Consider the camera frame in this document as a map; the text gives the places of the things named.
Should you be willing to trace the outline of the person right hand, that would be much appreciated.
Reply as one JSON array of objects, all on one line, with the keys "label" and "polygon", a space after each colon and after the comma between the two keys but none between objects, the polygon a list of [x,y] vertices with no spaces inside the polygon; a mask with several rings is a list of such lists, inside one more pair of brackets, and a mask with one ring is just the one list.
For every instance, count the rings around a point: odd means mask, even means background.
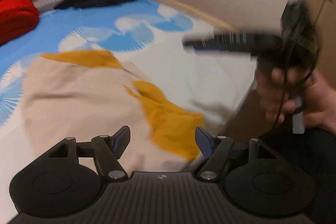
[{"label": "person right hand", "polygon": [[[287,114],[293,113],[298,104],[291,98],[294,89],[284,90],[284,80],[294,86],[307,75],[299,69],[290,69],[288,74],[279,68],[271,72],[257,68],[255,71],[256,91],[261,98],[260,105],[265,110],[267,120],[282,123]],[[299,90],[303,106],[305,127],[320,127],[335,134],[335,89],[322,77],[318,70],[303,83]]]}]

